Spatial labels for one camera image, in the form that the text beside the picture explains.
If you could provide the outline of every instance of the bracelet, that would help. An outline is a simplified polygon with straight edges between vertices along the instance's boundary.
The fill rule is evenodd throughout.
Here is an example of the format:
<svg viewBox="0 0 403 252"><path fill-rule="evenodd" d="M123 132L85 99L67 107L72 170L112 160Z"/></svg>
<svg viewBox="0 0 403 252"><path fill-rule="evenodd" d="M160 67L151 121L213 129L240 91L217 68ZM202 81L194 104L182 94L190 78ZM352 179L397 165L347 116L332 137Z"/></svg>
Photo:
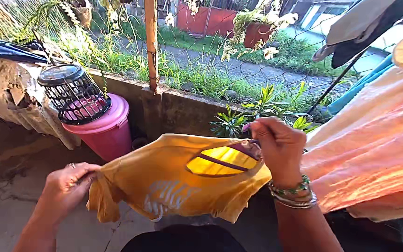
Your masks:
<svg viewBox="0 0 403 252"><path fill-rule="evenodd" d="M268 182L271 195L285 206L297 209L311 208L316 205L317 197L310 189L310 180L307 175L302 175L302 182L296 188L280 189L273 185L273 180Z"/></svg>

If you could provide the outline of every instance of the concrete ledge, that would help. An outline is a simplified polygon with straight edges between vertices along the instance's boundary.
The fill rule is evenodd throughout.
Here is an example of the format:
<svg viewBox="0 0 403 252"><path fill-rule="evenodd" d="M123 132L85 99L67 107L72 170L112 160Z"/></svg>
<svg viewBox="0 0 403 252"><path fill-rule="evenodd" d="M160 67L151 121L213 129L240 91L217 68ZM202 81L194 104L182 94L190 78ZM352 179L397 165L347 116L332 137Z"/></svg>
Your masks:
<svg viewBox="0 0 403 252"><path fill-rule="evenodd" d="M129 123L155 140L163 133L213 136L209 122L218 112L226 112L227 102L176 89L159 87L153 94L146 82L117 74L105 76L98 70L89 73L94 81L109 93L124 97L130 104ZM230 104L238 110L238 104Z"/></svg>

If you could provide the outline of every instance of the chain-link fence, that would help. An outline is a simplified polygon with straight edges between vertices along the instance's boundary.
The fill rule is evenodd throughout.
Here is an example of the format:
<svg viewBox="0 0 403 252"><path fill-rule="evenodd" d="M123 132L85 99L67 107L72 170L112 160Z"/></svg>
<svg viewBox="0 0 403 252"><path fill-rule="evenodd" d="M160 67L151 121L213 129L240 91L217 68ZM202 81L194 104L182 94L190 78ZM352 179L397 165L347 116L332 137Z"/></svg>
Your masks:
<svg viewBox="0 0 403 252"><path fill-rule="evenodd" d="M50 3L29 2L2 0L13 16L23 8L38 13L34 7ZM320 53L314 61L331 25L352 5L333 2L158 0L159 86L243 104L252 111L248 117L276 115L293 124L305 116L324 123L332 117L327 106L375 69L403 38L402 18L360 54L337 60L335 54ZM55 20L62 20L54 27L67 22L72 29L43 34L83 65L149 81L144 1L91 4L87 31L75 29L76 17L59 5L63 21L54 5Z"/></svg>

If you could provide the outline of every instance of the white print on shirt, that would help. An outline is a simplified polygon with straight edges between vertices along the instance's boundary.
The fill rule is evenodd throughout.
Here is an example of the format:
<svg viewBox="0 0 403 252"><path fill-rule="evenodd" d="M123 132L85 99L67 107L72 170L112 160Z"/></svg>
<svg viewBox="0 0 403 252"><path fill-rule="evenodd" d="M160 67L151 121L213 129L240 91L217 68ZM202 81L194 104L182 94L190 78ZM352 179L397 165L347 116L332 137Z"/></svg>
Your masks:
<svg viewBox="0 0 403 252"><path fill-rule="evenodd" d="M144 199L144 210L159 217L152 221L159 221L169 209L180 209L182 204L194 193L201 191L198 187L191 187L180 181L159 180L149 187L149 193Z"/></svg>

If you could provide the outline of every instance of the purple fingernail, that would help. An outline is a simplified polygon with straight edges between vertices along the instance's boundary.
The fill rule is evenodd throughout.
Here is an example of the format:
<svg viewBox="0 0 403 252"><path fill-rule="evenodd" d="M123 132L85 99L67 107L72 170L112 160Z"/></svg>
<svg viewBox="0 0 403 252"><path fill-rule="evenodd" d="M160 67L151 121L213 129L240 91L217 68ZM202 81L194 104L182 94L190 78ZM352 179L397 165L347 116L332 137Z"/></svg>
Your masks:
<svg viewBox="0 0 403 252"><path fill-rule="evenodd" d="M245 124L245 125L242 127L242 132L246 132L246 131L249 129L250 125L251 125L251 122Z"/></svg>

